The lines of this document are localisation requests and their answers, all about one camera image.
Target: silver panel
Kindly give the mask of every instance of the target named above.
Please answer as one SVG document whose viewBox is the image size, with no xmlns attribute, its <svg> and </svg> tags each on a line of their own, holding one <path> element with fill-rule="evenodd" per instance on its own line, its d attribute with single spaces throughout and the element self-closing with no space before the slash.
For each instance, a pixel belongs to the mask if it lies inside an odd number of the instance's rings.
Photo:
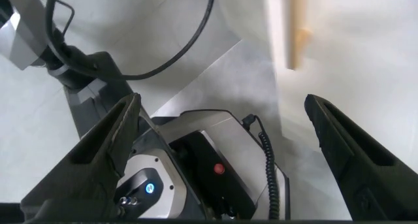
<svg viewBox="0 0 418 224">
<path fill-rule="evenodd" d="M 19 69 L 30 66 L 46 49 L 45 9 L 40 0 L 9 0 L 14 14 L 0 29 L 0 54 Z"/>
<path fill-rule="evenodd" d="M 222 111 L 194 111 L 186 112 L 179 118 L 159 127 L 160 133 L 167 143 L 188 135 L 194 131 L 200 131 L 206 138 L 212 141 L 212 146 L 217 153 L 224 157 L 232 166 L 244 187 L 248 190 L 254 204 L 268 205 L 268 197 L 260 199 L 266 191 L 267 178 L 265 172 L 266 158 L 264 151 L 248 134 L 248 132 L 228 112 Z M 285 217 L 285 178 L 278 170 L 278 181 L 281 196 L 281 216 Z M 267 219 L 268 214 L 261 208 L 256 212 L 257 219 Z"/>
<path fill-rule="evenodd" d="M 164 188 L 160 199 L 139 218 L 176 218 L 184 208 L 187 189 L 168 155 L 160 149 L 152 149 L 128 160 L 125 176 L 118 182 L 118 187 L 144 168 L 154 168 L 163 181 Z M 145 178 L 139 177 L 141 184 Z"/>
</svg>

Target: device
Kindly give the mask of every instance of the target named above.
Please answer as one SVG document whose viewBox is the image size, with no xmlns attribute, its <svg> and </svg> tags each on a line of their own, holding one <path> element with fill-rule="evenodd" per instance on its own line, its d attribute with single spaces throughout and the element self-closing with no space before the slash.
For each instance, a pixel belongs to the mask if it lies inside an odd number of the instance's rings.
<svg viewBox="0 0 418 224">
<path fill-rule="evenodd" d="M 65 44 L 56 0 L 0 0 L 1 53 L 21 69 L 44 66 L 63 85 L 80 142 L 22 200 L 0 205 L 4 221 L 289 221 L 289 179 L 274 162 L 257 116 L 195 110 L 151 119 L 106 52 Z M 418 175 L 330 102 L 309 95 L 306 112 L 355 221 L 417 220 Z M 258 121 L 260 142 L 249 132 Z"/>
</svg>

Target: screw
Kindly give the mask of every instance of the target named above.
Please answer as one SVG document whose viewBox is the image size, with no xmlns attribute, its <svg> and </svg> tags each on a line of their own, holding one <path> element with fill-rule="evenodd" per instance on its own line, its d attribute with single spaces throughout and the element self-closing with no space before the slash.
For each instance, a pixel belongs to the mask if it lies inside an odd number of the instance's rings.
<svg viewBox="0 0 418 224">
<path fill-rule="evenodd" d="M 129 202 L 128 205 L 137 205 L 138 199 L 136 197 L 133 197 Z"/>
<path fill-rule="evenodd" d="M 126 197 L 122 197 L 120 200 L 121 204 L 127 204 L 128 203 L 128 199 L 126 199 Z"/>
</svg>

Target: button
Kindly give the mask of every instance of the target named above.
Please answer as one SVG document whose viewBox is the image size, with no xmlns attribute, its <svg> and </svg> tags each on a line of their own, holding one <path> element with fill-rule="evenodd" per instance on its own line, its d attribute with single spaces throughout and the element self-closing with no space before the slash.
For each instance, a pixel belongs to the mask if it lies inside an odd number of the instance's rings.
<svg viewBox="0 0 418 224">
<path fill-rule="evenodd" d="M 154 184 L 147 184 L 147 186 L 145 187 L 145 191 L 148 194 L 152 194 L 154 192 Z"/>
<path fill-rule="evenodd" d="M 223 174 L 225 172 L 225 167 L 221 163 L 217 163 L 214 167 L 214 171 L 216 174 Z"/>
</svg>

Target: gray surface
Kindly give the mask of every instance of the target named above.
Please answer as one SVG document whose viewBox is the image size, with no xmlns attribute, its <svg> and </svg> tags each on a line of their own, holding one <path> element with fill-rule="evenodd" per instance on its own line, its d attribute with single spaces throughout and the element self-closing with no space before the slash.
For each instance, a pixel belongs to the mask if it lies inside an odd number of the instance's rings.
<svg viewBox="0 0 418 224">
<path fill-rule="evenodd" d="M 277 164 L 290 179 L 291 219 L 350 219 L 323 155 L 280 136 L 276 97 L 271 61 L 241 41 L 154 116 L 201 108 L 227 109 L 238 119 L 257 114 L 272 141 Z M 258 126 L 251 132 L 258 134 Z"/>
</svg>

